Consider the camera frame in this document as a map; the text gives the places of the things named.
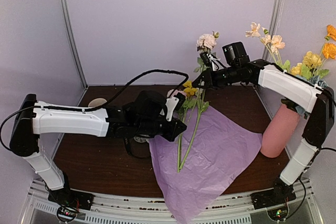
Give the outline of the peach pink rose stem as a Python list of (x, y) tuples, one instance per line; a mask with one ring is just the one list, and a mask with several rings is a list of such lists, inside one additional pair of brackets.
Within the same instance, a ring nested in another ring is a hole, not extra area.
[[(196, 50), (199, 52), (199, 57), (197, 58), (198, 67), (194, 72), (199, 74), (210, 73), (212, 70), (217, 70), (219, 68), (216, 63), (215, 54), (212, 53), (212, 50), (217, 44), (219, 38), (219, 32), (212, 32), (211, 34), (202, 34), (196, 41)], [(180, 172), (183, 168), (188, 155), (191, 151), (194, 139), (196, 137), (196, 132), (200, 122), (202, 113), (204, 113), (208, 107), (209, 102), (205, 101), (205, 77), (201, 76), (200, 80), (197, 80), (195, 84), (192, 81), (187, 81), (183, 84), (183, 92), (186, 95), (186, 100), (184, 101), (182, 107), (179, 110), (179, 118), (184, 124), (188, 124), (190, 121), (194, 110), (196, 112), (196, 123), (194, 126), (192, 137), (189, 141), (187, 150), (185, 153), (182, 153), (182, 137), (180, 134), (178, 136), (177, 144), (177, 171)]]

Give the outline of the pink carnation flower stem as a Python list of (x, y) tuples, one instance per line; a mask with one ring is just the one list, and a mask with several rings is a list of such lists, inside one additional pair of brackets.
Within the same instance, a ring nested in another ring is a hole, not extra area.
[[(178, 118), (185, 124), (186, 123), (186, 114), (188, 112), (188, 110), (190, 108), (193, 108), (195, 106), (196, 103), (196, 98), (195, 97), (191, 97), (191, 98), (187, 98), (185, 102), (183, 103), (182, 107), (177, 111), (178, 113)], [(177, 144), (178, 144), (178, 148), (177, 148), (177, 172), (179, 173), (181, 168), (181, 163), (182, 163), (182, 136), (183, 134), (181, 133), (178, 136), (178, 140), (177, 140)]]

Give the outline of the peach poppy flower stem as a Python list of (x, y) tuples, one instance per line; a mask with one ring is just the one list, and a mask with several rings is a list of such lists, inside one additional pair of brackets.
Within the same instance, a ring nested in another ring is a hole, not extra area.
[(252, 22), (250, 30), (245, 31), (245, 37), (257, 37), (270, 53), (274, 63), (282, 70), (289, 72), (290, 61), (283, 61), (280, 55), (280, 49), (284, 49), (286, 43), (283, 41), (281, 35), (271, 35), (267, 28), (261, 27), (260, 23)]

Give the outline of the purple tissue paper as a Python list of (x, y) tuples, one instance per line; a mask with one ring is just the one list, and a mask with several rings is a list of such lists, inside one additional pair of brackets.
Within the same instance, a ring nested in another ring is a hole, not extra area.
[[(196, 112), (182, 137), (187, 150)], [(191, 151), (177, 172), (178, 144), (161, 136), (149, 141), (156, 181), (164, 201), (178, 223), (190, 223), (252, 163), (261, 148), (262, 135), (251, 132), (209, 106), (202, 113)]]

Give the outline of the pale yellow rose stem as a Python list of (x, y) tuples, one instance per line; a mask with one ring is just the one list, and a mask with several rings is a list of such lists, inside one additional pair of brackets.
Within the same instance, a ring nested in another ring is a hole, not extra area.
[(325, 59), (318, 54), (308, 51), (302, 62), (292, 67), (290, 73), (294, 76), (303, 77), (308, 81), (322, 79), (330, 72), (329, 69), (323, 69)]

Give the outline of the blue hydrangea flower stem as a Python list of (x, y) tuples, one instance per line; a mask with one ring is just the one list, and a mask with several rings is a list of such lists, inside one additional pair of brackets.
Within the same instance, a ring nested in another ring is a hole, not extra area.
[[(314, 86), (320, 86), (322, 88), (328, 87), (328, 84), (326, 83), (326, 81), (321, 79), (320, 76), (312, 77), (309, 80), (306, 77), (303, 77), (303, 76), (298, 75), (298, 74), (295, 75), (295, 77), (297, 77), (301, 80), (307, 81)], [(294, 112), (297, 112), (300, 116), (303, 116), (304, 119), (307, 119), (310, 116), (310, 113), (307, 112), (303, 107), (301, 107), (300, 105), (291, 101), (288, 98), (282, 98), (281, 103), (284, 104), (288, 109), (290, 109)]]

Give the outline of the orange flower stem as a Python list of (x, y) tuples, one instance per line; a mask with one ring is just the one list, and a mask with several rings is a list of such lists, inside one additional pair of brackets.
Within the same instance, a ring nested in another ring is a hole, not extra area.
[(320, 50), (319, 54), (313, 54), (311, 58), (312, 66), (314, 68), (312, 76), (325, 76), (326, 74), (320, 74), (325, 62), (329, 59), (335, 60), (335, 43), (331, 43), (330, 40), (335, 41), (335, 27), (333, 25), (327, 25), (327, 34), (324, 37), (325, 42)]

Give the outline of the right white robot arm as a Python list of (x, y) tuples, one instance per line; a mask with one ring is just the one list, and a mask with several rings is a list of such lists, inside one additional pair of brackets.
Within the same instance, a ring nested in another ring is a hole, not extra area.
[(263, 59), (216, 71), (207, 68), (192, 82), (192, 85), (196, 88), (208, 89), (222, 88), (237, 82), (252, 83), (277, 92), (310, 114), (301, 143), (279, 176), (282, 184), (269, 192), (271, 202), (279, 204), (289, 196), (288, 186), (298, 179), (317, 152), (322, 149), (334, 125), (333, 90), (329, 87), (313, 85)]

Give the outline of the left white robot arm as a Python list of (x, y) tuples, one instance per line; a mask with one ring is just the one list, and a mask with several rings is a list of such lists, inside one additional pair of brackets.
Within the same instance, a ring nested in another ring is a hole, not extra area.
[(15, 118), (9, 148), (29, 162), (58, 200), (71, 205), (75, 192), (67, 187), (64, 173), (40, 150), (40, 135), (68, 133), (124, 140), (159, 135), (172, 142), (186, 130), (173, 116), (184, 101), (180, 92), (165, 97), (156, 91), (141, 91), (134, 102), (123, 106), (61, 107), (29, 94)]

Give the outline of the pink cylindrical vase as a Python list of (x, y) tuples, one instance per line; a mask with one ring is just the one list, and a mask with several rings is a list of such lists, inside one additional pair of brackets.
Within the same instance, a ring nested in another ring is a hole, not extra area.
[(268, 158), (278, 157), (293, 135), (300, 115), (282, 104), (262, 135), (260, 152)]

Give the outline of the white mug yellow inside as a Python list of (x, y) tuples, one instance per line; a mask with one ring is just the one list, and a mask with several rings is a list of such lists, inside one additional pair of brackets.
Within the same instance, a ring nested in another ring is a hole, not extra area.
[(135, 136), (134, 141), (137, 143), (149, 143), (149, 137), (148, 136)]

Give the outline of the yellow flower stem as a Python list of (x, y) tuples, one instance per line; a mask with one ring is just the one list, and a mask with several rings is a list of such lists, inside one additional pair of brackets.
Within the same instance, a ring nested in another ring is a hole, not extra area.
[(183, 92), (186, 94), (187, 98), (198, 96), (199, 88), (193, 87), (191, 81), (186, 81), (183, 84), (183, 87), (184, 87)]

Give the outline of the white mug floral print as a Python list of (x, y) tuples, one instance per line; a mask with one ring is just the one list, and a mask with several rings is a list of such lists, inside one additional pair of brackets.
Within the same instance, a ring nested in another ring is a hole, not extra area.
[(90, 108), (97, 107), (97, 106), (105, 104), (106, 102), (107, 100), (104, 98), (95, 98), (89, 102), (88, 107)]

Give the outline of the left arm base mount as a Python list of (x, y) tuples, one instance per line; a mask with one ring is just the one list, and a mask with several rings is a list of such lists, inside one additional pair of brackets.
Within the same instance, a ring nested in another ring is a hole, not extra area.
[(55, 202), (59, 205), (56, 210), (56, 217), (59, 221), (71, 222), (78, 217), (83, 217), (83, 210), (90, 210), (93, 203), (94, 195), (80, 191), (72, 191), (70, 199), (64, 197), (56, 197), (51, 193), (48, 195), (48, 200)]

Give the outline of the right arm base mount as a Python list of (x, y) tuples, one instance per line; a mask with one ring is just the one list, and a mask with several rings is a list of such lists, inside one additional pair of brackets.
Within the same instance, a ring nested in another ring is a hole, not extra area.
[(251, 194), (254, 209), (266, 209), (268, 217), (273, 221), (281, 221), (289, 216), (288, 203), (296, 199), (295, 193), (290, 193), (285, 198), (276, 198), (274, 190), (264, 190)]

